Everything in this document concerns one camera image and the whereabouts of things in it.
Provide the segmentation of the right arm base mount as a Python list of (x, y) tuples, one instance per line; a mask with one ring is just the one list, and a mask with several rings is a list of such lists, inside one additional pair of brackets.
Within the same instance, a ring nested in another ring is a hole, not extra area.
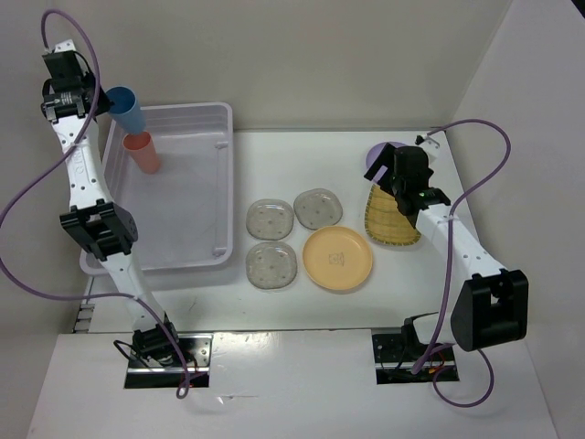
[(438, 382), (460, 380), (452, 348), (433, 354), (414, 375), (411, 369), (425, 348), (408, 348), (406, 337), (396, 328), (373, 331), (371, 341), (377, 385), (427, 383), (436, 375)]

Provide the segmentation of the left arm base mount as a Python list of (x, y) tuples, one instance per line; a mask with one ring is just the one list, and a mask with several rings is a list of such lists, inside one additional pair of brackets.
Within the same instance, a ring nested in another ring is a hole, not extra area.
[[(189, 387), (192, 389), (207, 388), (209, 385), (213, 337), (211, 333), (179, 335), (178, 346), (184, 353), (190, 375)], [(124, 380), (127, 390), (176, 388), (186, 377), (174, 351), (160, 363), (152, 358), (140, 357), (129, 343), (115, 340), (113, 344), (127, 361)]]

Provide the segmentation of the yellow plastic plate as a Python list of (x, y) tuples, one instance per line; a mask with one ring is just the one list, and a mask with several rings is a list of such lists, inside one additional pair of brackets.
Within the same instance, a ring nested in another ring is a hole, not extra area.
[(310, 235), (302, 250), (303, 267), (320, 287), (347, 292), (369, 277), (374, 263), (370, 245), (355, 230), (323, 227)]

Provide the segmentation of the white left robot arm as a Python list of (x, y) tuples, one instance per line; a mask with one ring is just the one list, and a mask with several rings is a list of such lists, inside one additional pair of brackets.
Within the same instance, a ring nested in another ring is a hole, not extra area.
[(96, 63), (69, 42), (43, 60), (49, 76), (41, 109), (69, 178), (60, 225), (126, 295), (136, 355), (172, 365), (183, 345), (144, 275), (215, 267), (231, 256), (231, 107), (142, 107), (130, 90), (105, 91)]

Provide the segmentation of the purple plastic plate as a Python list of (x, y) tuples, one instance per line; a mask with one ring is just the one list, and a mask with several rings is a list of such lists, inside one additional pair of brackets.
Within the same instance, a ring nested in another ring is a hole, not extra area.
[(382, 142), (372, 146), (366, 155), (366, 168), (369, 169), (378, 159), (379, 155), (382, 153), (383, 149), (387, 145), (387, 142)]

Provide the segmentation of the woven bamboo tray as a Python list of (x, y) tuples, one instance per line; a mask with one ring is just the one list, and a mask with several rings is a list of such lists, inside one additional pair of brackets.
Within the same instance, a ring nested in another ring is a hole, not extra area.
[(399, 212), (396, 200), (374, 184), (370, 189), (365, 230), (373, 241), (393, 247), (407, 247), (420, 240), (420, 233)]

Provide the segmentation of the blue plastic cup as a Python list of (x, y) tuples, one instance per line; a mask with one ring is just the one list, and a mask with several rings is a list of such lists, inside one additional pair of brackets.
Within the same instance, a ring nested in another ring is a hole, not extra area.
[(109, 115), (127, 134), (138, 135), (145, 131), (144, 114), (132, 89), (112, 87), (106, 91), (106, 96), (111, 102)]

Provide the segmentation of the pink plastic cup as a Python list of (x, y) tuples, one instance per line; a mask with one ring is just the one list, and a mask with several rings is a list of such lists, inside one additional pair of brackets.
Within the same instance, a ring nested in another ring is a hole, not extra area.
[(155, 174), (161, 165), (160, 158), (155, 150), (152, 136), (148, 132), (127, 134), (122, 145), (134, 163), (145, 174)]

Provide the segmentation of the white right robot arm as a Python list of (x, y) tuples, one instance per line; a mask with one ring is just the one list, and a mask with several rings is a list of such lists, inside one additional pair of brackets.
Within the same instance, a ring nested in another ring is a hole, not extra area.
[(455, 204), (430, 186), (433, 171), (422, 148), (386, 144), (383, 155), (387, 170), (378, 184), (445, 259), (449, 288), (433, 333), (416, 327), (401, 336), (404, 355), (422, 359), (439, 344), (456, 344), (471, 352), (523, 339), (528, 324), (527, 276), (491, 256), (452, 212)]

